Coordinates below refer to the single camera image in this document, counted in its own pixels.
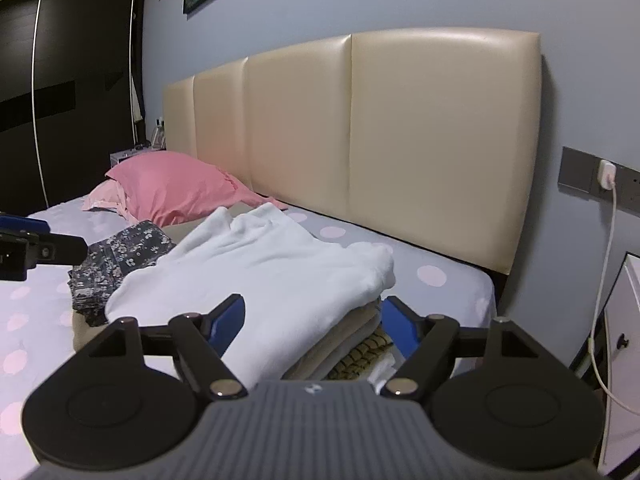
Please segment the white fleece garment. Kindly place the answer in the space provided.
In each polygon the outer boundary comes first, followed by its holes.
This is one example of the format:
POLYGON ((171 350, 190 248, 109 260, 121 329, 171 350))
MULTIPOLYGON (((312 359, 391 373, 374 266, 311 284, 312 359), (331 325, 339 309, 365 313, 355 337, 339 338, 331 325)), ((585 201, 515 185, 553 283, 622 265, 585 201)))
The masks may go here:
POLYGON ((241 295, 245 323, 222 360, 252 388, 310 377, 374 330, 378 300, 394 284, 393 256, 384 246, 318 240, 271 204, 237 217, 219 208, 154 266, 128 274, 105 314, 164 325, 241 295))

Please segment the polka dot bed sheet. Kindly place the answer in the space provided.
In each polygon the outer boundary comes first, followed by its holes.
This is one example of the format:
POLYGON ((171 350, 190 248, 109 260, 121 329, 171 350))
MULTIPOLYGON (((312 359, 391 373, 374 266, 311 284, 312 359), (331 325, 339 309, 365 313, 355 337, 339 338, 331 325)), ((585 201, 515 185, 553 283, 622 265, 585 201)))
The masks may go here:
POLYGON ((123 316, 163 325, 207 313, 233 294, 245 323, 224 364, 247 387, 323 377, 378 324, 378 300, 397 295, 422 313, 481 326, 495 307, 484 272, 310 211, 264 205, 219 209, 184 240, 158 222, 127 226, 78 200, 41 213, 52 229, 85 237, 78 269, 40 266, 1 286, 1 474, 24 477, 35 459, 23 437, 29 393, 80 344, 123 316))

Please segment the light pink cloth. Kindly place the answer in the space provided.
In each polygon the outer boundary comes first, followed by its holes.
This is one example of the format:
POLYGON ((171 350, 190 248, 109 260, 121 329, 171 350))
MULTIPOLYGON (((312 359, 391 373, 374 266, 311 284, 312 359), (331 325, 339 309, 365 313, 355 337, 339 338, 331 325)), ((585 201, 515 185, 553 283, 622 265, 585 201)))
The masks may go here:
POLYGON ((115 180, 105 180, 85 197, 83 211, 98 209, 116 212, 130 224, 138 222, 128 208, 128 197, 124 188, 115 180))

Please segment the beige folded garment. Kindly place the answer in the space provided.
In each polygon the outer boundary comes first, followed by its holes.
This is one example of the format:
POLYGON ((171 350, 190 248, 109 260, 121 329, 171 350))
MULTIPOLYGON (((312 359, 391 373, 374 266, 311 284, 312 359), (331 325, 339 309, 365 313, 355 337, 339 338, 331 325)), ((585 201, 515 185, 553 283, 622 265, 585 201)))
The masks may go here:
POLYGON ((162 228, 140 222, 93 244, 70 271, 74 348, 119 316, 162 325, 239 294, 245 322, 224 362, 248 386, 307 379, 375 330, 394 281, 385 247, 322 242, 270 204, 162 228))

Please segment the dark floral folded garment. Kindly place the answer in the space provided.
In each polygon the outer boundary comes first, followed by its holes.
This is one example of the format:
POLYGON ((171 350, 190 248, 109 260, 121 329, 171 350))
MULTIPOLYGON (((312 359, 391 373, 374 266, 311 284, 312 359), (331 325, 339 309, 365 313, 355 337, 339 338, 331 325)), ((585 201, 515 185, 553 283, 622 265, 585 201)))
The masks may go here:
POLYGON ((149 220, 88 247, 85 260, 68 272, 72 308, 89 326, 107 323, 107 301, 128 274, 154 266, 176 244, 149 220))

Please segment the pink pillow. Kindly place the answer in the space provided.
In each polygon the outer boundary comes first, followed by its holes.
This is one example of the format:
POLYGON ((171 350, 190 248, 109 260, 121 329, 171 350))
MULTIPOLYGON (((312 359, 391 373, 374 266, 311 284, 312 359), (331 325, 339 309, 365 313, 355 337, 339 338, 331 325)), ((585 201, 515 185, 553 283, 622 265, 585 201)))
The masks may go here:
POLYGON ((130 157, 107 171, 117 182, 126 207, 138 220, 173 226, 207 217, 219 207, 237 203, 256 208, 266 203, 283 210, 284 203, 253 192, 238 178, 214 165, 172 151, 130 157))

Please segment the bedside table with items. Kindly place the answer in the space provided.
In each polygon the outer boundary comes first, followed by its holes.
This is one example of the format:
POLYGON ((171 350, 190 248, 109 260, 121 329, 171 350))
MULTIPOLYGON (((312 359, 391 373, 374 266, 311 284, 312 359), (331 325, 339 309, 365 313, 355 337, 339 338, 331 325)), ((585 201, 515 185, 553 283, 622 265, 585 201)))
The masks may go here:
POLYGON ((145 139, 137 143, 133 148, 129 150, 112 153, 110 155, 111 167, 114 167, 124 160, 137 156, 142 153, 165 151, 166 150, 166 138, 165 138, 165 122, 163 118, 159 117, 155 119, 155 127, 152 132, 152 138, 150 140, 145 139))

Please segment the black sliding wardrobe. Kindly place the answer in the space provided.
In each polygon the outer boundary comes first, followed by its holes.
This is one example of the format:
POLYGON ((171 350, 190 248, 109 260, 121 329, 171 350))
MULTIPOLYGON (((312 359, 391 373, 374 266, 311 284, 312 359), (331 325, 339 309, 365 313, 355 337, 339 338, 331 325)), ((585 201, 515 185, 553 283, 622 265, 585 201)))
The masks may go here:
POLYGON ((141 141, 143 3, 2 0, 2 211, 89 193, 141 141))

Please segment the beige padded headboard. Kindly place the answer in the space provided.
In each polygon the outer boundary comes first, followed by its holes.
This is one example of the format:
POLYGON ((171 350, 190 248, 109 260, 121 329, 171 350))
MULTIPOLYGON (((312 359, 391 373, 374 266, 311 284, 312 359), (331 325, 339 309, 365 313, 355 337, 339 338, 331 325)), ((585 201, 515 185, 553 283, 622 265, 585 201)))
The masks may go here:
POLYGON ((404 28, 206 70, 163 113, 171 151, 258 193, 509 274, 540 101, 536 32, 404 28))

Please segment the white bedside cabinet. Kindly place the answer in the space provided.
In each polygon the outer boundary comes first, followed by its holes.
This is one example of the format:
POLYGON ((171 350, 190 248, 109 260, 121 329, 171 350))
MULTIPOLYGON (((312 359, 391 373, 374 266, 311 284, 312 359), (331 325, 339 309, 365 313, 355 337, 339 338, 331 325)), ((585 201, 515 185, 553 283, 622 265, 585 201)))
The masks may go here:
MULTIPOLYGON (((604 307, 608 339, 608 388, 639 411, 639 257, 627 254, 604 307)), ((606 399, 599 470, 612 474, 639 448, 639 416, 606 399)))

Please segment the white charger plug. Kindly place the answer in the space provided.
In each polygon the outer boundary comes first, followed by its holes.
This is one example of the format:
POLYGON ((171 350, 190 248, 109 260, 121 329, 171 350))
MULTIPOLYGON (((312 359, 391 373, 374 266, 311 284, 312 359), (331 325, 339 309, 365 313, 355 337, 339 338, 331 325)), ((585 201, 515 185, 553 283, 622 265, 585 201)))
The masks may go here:
POLYGON ((605 191, 613 191, 615 188, 617 167, 614 162, 601 159, 598 165, 597 180, 600 188, 605 191))

